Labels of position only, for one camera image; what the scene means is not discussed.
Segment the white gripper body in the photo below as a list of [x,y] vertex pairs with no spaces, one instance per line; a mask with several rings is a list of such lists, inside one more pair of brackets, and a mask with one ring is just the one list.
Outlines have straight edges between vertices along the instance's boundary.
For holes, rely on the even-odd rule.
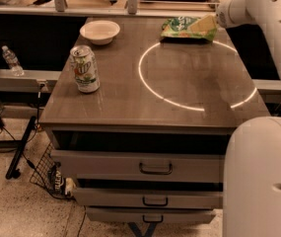
[[246,0],[227,0],[216,9],[218,24],[225,29],[253,25],[254,20],[246,9]]

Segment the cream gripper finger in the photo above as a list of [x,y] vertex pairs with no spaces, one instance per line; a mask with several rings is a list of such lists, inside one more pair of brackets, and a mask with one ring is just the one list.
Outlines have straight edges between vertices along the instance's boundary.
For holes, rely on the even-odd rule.
[[215,17],[207,15],[198,19],[188,27],[192,35],[197,39],[205,39],[212,41],[217,33],[217,24]]

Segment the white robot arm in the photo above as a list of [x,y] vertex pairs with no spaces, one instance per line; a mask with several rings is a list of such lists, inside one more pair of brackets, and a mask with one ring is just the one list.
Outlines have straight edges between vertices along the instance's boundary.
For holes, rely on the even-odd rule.
[[[281,0],[227,0],[223,28],[257,25],[281,80]],[[222,237],[281,237],[281,118],[253,118],[230,138],[224,165]]]

